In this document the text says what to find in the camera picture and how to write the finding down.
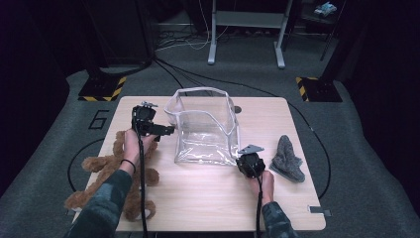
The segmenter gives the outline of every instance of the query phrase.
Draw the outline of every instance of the metal stand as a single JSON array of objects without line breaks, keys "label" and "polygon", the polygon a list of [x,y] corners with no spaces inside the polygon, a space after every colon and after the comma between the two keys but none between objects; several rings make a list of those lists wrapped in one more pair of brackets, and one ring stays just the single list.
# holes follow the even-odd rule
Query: metal stand
[{"label": "metal stand", "polygon": [[286,29],[290,8],[293,0],[287,1],[284,13],[251,13],[251,12],[229,12],[217,11],[216,1],[213,0],[211,45],[208,64],[214,64],[216,59],[216,26],[236,26],[236,27],[260,27],[280,29],[278,41],[274,42],[275,56],[279,68],[285,68],[284,58],[281,51],[284,31]]}]

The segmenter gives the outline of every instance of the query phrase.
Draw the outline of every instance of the stuffed animal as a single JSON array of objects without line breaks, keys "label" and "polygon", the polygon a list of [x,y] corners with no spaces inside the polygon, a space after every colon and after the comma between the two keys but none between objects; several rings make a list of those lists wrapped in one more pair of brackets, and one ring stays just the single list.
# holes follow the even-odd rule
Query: stuffed animal
[{"label": "stuffed animal", "polygon": [[[119,169],[121,161],[124,159],[124,131],[117,132],[116,141],[114,142],[114,148],[112,156],[105,157],[89,157],[86,158],[82,167],[88,171],[97,173],[98,177],[96,181],[90,185],[84,191],[74,192],[64,203],[64,207],[67,209],[73,209],[80,211],[83,206],[87,203],[90,197],[95,193],[99,186],[116,170]],[[152,158],[152,155],[158,143],[153,141],[149,149],[145,152],[145,164]],[[141,194],[140,194],[140,172],[139,167],[136,168],[136,172],[133,174],[133,183],[127,194],[126,201],[124,203],[123,212],[125,217],[130,221],[141,219]],[[145,169],[145,184],[156,185],[158,184],[158,172],[154,169]],[[151,200],[145,201],[145,216],[147,219],[152,218],[156,213],[156,206]]]}]

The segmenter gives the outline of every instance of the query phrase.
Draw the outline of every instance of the table leg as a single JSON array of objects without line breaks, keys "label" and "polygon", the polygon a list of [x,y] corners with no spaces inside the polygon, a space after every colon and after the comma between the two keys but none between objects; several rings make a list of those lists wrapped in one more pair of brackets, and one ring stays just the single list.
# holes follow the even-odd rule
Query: table leg
[{"label": "table leg", "polygon": [[207,61],[208,64],[214,64],[216,58],[216,0],[213,0],[213,10],[211,14],[211,43],[210,43],[210,53],[209,59]]}]

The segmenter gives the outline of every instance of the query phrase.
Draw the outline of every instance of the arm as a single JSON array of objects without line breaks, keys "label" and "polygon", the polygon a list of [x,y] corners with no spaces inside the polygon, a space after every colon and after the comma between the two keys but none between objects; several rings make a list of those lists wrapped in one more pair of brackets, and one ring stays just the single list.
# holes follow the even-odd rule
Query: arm
[{"label": "arm", "polygon": [[[258,196],[260,185],[255,178],[248,178],[251,190]],[[262,216],[267,237],[298,237],[293,230],[290,220],[280,208],[274,197],[274,176],[269,171],[262,173]]]},{"label": "arm", "polygon": [[[144,149],[155,136],[143,138]],[[125,133],[124,159],[133,165],[139,164],[139,141],[133,130]],[[64,237],[112,237],[120,221],[127,193],[132,185],[135,168],[123,161],[120,168],[111,174],[83,207],[77,219]]]}]

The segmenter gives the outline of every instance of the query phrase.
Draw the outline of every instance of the gray carpet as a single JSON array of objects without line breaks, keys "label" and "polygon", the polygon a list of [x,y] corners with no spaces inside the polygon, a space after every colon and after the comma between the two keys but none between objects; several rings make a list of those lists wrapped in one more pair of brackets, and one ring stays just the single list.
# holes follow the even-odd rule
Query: gray carpet
[{"label": "gray carpet", "polygon": [[[385,169],[365,140],[358,113],[343,84],[335,83],[343,97],[342,103],[308,103],[299,95],[295,77],[321,75],[334,46],[320,62],[322,41],[293,37],[284,53],[286,69],[279,69],[273,41],[275,38],[257,37],[222,42],[218,45],[216,63],[211,66],[206,63],[208,45],[202,50],[190,46],[161,50],[157,51],[157,57],[198,74],[246,84],[284,97],[305,116],[331,160],[331,183],[321,204],[330,209],[333,216],[326,218],[327,227],[323,231],[299,232],[302,237],[420,237],[418,216],[399,182]],[[112,68],[113,71],[125,69]],[[184,87],[196,86],[169,70]],[[242,85],[190,76],[207,86],[226,90],[231,96],[271,96]],[[61,237],[72,221],[72,216],[66,215],[63,202],[72,193],[66,171],[73,156],[89,143],[105,137],[121,97],[170,96],[179,88],[172,76],[155,62],[128,76],[118,100],[113,102],[78,101],[77,93],[86,79],[84,71],[67,79],[71,91],[65,106],[36,152],[1,197],[0,237]],[[104,110],[99,114],[106,118],[104,126],[89,129],[98,110]],[[327,184],[326,156],[297,111],[290,110],[320,194]],[[76,157],[71,170],[76,188],[83,189],[89,177],[89,173],[81,169],[81,161],[97,155],[101,143],[93,143]],[[141,237],[141,234],[119,233],[118,236]],[[211,237],[225,236],[214,234]],[[157,237],[191,237],[191,234],[158,234]]]}]

